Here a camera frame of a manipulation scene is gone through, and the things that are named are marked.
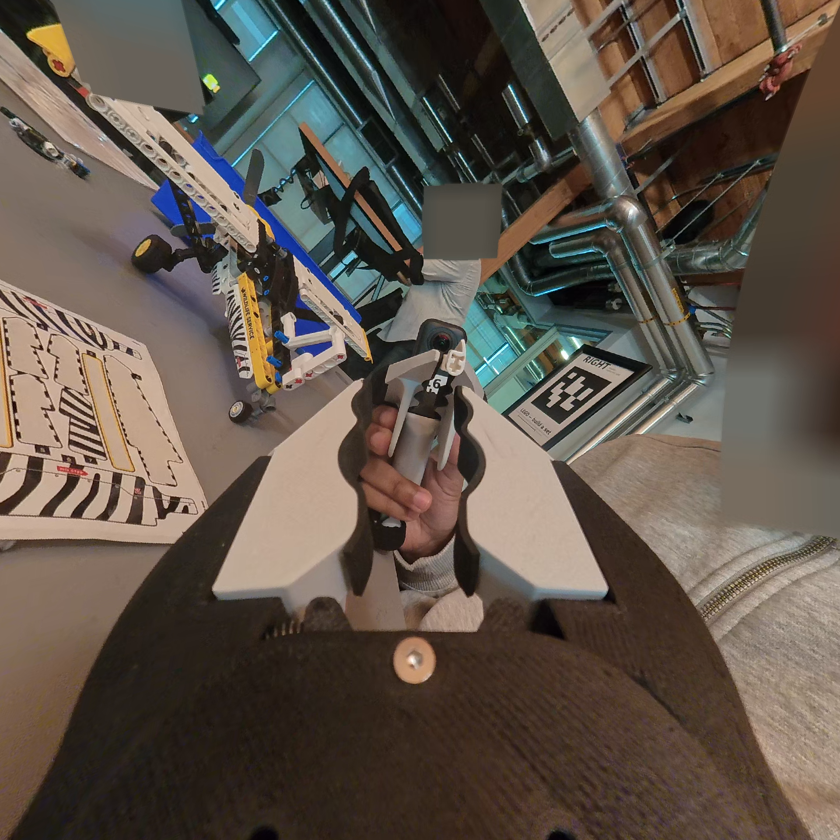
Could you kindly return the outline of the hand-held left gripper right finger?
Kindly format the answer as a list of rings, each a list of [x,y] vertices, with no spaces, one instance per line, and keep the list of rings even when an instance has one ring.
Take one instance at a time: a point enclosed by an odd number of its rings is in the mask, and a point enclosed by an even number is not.
[[[455,389],[459,587],[482,601],[600,601],[607,582],[555,463],[470,389]]]

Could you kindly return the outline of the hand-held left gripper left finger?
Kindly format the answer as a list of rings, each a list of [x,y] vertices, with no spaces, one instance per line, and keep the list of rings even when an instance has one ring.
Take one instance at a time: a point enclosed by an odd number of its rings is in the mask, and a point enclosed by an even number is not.
[[[402,631],[393,556],[360,483],[378,382],[349,385],[277,446],[213,584],[222,601],[278,597],[291,616],[331,597],[353,629]]]

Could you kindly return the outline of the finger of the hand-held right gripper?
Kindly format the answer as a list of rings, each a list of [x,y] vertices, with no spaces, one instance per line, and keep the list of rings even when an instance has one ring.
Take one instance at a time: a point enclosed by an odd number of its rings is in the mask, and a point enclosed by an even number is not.
[[[436,372],[440,362],[440,352],[427,350],[411,358],[391,364],[385,374],[385,402],[397,405],[397,417],[392,432],[388,456],[394,456],[397,442],[403,430],[406,415],[411,407],[414,395],[423,382]]]
[[[455,441],[455,409],[461,388],[461,385],[456,385],[444,401],[443,415],[437,430],[437,469],[446,467]]]

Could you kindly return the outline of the person's right forearm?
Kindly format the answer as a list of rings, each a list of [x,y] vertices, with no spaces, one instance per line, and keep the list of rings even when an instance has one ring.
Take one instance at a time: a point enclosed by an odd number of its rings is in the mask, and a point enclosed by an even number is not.
[[[455,539],[437,554],[408,562],[394,552],[406,628],[421,633],[474,633],[484,619],[478,595],[467,596],[455,576]]]

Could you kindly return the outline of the lego airplane model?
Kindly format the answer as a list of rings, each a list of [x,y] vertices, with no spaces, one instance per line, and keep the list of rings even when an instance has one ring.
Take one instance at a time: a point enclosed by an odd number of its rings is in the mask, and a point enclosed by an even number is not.
[[[245,184],[232,191],[174,124],[151,106],[87,95],[121,135],[171,184],[188,246],[174,250],[151,235],[132,254],[146,274],[195,259],[224,297],[238,377],[248,395],[228,410],[244,424],[276,409],[278,392],[297,389],[347,359],[348,348],[369,361],[361,322],[292,253],[280,247],[256,211],[264,159],[251,155]]]

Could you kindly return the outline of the yellow lego piece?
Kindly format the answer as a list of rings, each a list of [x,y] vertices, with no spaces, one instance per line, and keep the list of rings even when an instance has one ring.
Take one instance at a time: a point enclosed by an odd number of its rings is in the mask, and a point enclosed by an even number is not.
[[[77,63],[60,24],[31,28],[26,36],[43,51],[49,67],[55,74],[63,78],[74,74]]]

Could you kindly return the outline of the person's right hand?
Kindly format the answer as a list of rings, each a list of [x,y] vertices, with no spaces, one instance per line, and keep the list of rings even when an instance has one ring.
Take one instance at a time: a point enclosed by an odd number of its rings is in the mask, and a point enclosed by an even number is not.
[[[416,484],[401,476],[387,458],[396,418],[393,406],[374,408],[365,432],[369,458],[360,483],[369,508],[406,523],[399,553],[413,564],[439,554],[453,538],[464,487],[458,468],[460,437],[455,436],[445,467],[438,469],[436,456],[431,456],[423,480]]]

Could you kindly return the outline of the black framed tag sign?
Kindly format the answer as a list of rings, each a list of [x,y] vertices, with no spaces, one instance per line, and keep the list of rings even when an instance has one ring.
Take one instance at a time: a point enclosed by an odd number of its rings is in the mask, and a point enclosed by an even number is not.
[[[549,451],[651,370],[648,363],[585,345],[502,415]]]

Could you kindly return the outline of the black office chair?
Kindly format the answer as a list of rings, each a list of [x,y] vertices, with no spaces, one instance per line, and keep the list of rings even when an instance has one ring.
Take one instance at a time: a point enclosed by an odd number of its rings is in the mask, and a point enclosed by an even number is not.
[[[361,168],[340,199],[332,202],[333,253],[354,253],[387,280],[421,286],[424,258],[397,223],[367,167]]]

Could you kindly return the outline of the wooden desk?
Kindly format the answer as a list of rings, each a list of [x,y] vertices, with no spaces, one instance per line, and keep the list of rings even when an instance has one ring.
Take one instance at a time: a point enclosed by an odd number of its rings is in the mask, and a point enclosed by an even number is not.
[[[345,223],[345,233],[357,230],[387,254],[406,253],[406,261],[416,252],[412,241],[397,222],[390,205],[367,167],[348,175],[305,123],[298,126],[301,143],[310,163],[324,175],[329,189],[328,210],[335,231]]]

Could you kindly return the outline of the silver pipe bundle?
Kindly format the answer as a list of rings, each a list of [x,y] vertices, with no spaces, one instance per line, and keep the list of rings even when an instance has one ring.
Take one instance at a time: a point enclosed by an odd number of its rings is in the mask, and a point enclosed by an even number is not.
[[[558,226],[537,239],[559,245],[570,255],[594,252],[604,256],[637,322],[645,326],[662,374],[645,395],[603,429],[611,435],[641,434],[709,385],[715,374],[672,269],[708,274],[745,267],[769,187],[762,189],[730,239],[664,251],[632,193],[624,163],[598,109],[570,131],[570,140],[602,203],[562,216]]]

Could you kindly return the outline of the zebra striped sticker sheet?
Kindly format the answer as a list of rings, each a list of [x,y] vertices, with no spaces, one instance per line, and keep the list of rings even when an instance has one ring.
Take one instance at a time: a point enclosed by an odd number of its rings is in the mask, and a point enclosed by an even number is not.
[[[207,509],[142,343],[1,284],[1,539],[171,544]]]

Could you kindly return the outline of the blue plastic bin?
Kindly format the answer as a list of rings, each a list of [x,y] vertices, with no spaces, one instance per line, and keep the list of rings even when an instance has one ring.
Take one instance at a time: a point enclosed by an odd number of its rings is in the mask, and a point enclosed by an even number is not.
[[[229,188],[240,193],[245,184],[245,178],[239,174],[236,169],[228,163],[223,156],[217,154],[214,147],[207,141],[203,133],[199,133],[196,140],[192,144],[195,155],[201,155],[207,164],[215,170],[216,173],[226,182]],[[175,197],[172,193],[172,186],[170,183],[164,183],[156,194],[153,195],[152,204],[157,210],[163,214],[166,220],[173,225],[182,223],[181,213],[176,205]],[[313,259],[304,246],[299,242],[294,234],[287,230],[282,222],[271,212],[270,209],[259,199],[256,200],[255,210],[267,221],[273,235],[276,238],[278,245],[297,257],[300,262],[307,267],[312,274],[318,278],[322,285],[333,294],[342,306],[347,310],[351,317],[361,322],[361,315],[354,308],[352,302],[342,294],[342,291],[336,287],[331,279],[323,272],[317,261]]]

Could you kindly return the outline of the red pipe clamp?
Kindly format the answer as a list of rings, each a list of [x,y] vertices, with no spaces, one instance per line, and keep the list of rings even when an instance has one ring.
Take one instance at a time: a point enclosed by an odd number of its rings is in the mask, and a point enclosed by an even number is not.
[[[759,82],[759,90],[764,99],[769,100],[779,92],[782,85],[791,77],[793,61],[798,49],[791,47],[783,53],[773,56],[769,64],[764,68],[763,75]]]

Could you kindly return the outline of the crumpled plastic bag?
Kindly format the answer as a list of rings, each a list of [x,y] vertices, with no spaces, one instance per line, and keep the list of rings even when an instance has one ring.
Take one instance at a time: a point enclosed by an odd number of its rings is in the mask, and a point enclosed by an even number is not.
[[[158,185],[79,110],[5,33],[1,33],[1,78],[70,145],[71,151],[95,158],[154,192],[158,189]]]

